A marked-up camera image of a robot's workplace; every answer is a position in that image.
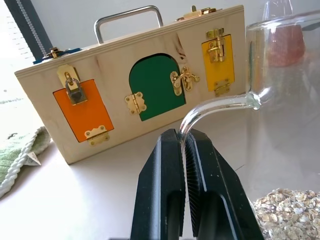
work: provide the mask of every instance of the table surface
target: table surface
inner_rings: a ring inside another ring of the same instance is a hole
[[[246,110],[219,112],[195,128],[206,133],[240,179],[245,164]],[[0,199],[0,236],[6,240],[128,239],[139,173],[158,136],[181,121],[67,165],[54,142],[38,158],[42,166],[24,166]],[[183,237],[191,239],[187,210]]]

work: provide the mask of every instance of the glass container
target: glass container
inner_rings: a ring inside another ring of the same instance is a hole
[[[247,91],[195,107],[202,117],[246,109],[246,191],[265,239],[320,238],[320,11],[246,29]]]

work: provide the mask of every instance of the white rope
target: white rope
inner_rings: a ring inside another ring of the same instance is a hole
[[[22,148],[20,154],[18,157],[13,161],[10,168],[8,169],[8,172],[6,176],[4,177],[4,181],[0,184],[0,198],[13,186],[15,183],[15,179],[18,176],[18,173],[20,172],[20,168],[25,164],[25,161],[27,160],[28,153],[30,153],[30,150],[37,138],[37,135],[40,132],[47,131],[44,126],[39,127],[33,136],[30,138],[29,142],[25,144],[25,146]],[[40,149],[38,150],[39,153],[43,152],[47,146],[49,145],[49,142],[47,144],[43,144]]]

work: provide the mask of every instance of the lock box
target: lock box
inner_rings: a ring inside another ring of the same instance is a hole
[[[104,43],[102,24],[147,11],[158,28]],[[99,44],[53,48],[15,73],[68,164],[180,120],[205,100],[245,92],[241,5],[193,6],[168,25],[146,6],[103,17],[94,30]]]

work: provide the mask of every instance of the green door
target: green door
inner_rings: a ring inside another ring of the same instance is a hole
[[[141,121],[151,119],[186,103],[182,90],[176,96],[170,74],[180,74],[177,62],[167,54],[155,54],[137,61],[131,69],[129,84],[132,93],[141,92],[146,110],[140,113]]]

